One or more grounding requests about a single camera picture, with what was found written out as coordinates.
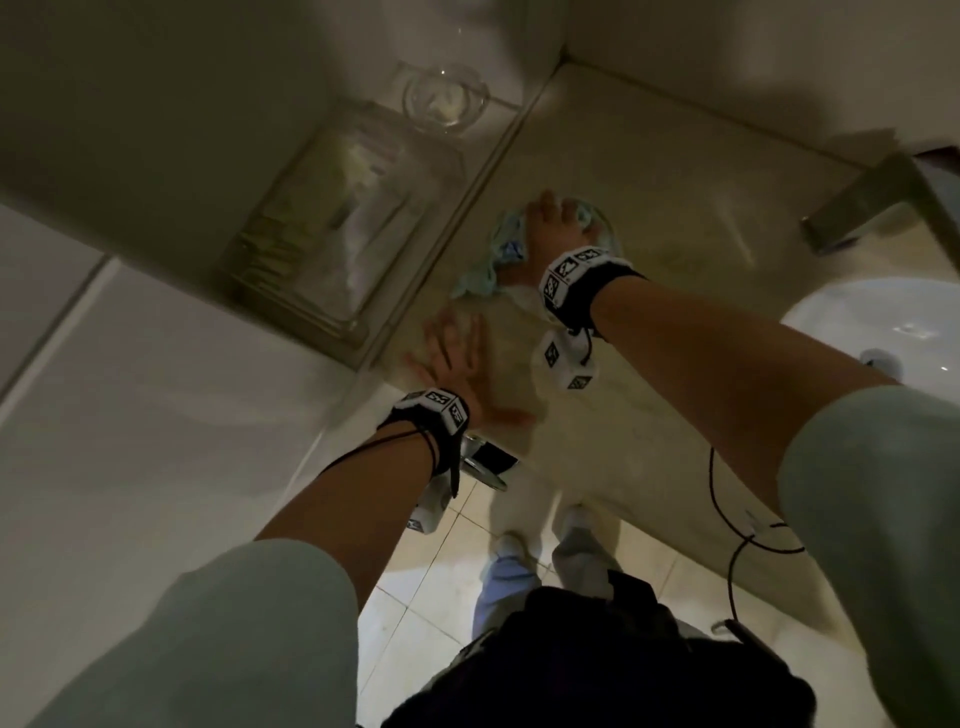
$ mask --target light green shirt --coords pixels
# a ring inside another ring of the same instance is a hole
[[[780,500],[894,720],[960,724],[960,408],[906,387],[835,402],[787,450]],[[356,619],[324,552],[240,546],[182,576],[33,725],[349,728]]]

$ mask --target marble countertop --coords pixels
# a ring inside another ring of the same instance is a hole
[[[597,205],[626,257],[649,278],[774,319],[840,279],[955,279],[921,225],[871,235],[826,258],[810,253],[798,221],[857,171],[642,87],[566,65],[454,232],[379,366],[393,384],[414,385],[401,355],[420,351],[420,323],[448,302],[456,279],[482,258],[497,214],[545,187]],[[533,361],[547,330],[544,321],[503,296],[460,300],[455,310],[464,317],[474,311],[488,316],[499,399],[538,416],[530,431],[491,431],[484,433],[488,439],[559,488],[596,498],[726,574],[739,540],[710,504],[707,442],[611,347],[597,345],[600,374],[587,390],[565,392],[539,358]],[[725,511],[743,528],[750,518],[775,520],[722,463],[716,483]],[[735,581],[809,626],[855,642],[832,590],[805,554],[748,549]]]

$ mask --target black wristband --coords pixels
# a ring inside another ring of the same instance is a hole
[[[450,490],[456,497],[460,487],[460,444],[469,417],[466,402],[445,389],[433,388],[411,392],[397,402],[377,429],[391,423],[408,422],[429,432],[438,450],[431,475],[450,473]]]
[[[603,248],[578,248],[547,267],[540,280],[543,305],[571,330],[596,331],[590,317],[593,299],[610,281],[624,276],[644,278],[628,261]]]

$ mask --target sink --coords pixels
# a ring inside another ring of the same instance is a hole
[[[960,403],[960,285],[881,278],[821,288],[782,322],[928,394]]]

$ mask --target teal rag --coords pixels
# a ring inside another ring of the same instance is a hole
[[[614,255],[620,255],[620,246],[614,239],[603,215],[597,212],[596,207],[583,200],[577,201],[577,224],[585,229],[594,219],[603,225],[603,231],[597,238],[597,246],[604,248]],[[522,209],[508,210],[500,215],[500,219],[490,233],[490,252],[487,258],[473,266],[460,276],[450,294],[450,298],[458,299],[471,293],[474,296],[492,296],[500,286],[496,282],[496,269],[510,263],[525,260],[527,256],[526,220]]]

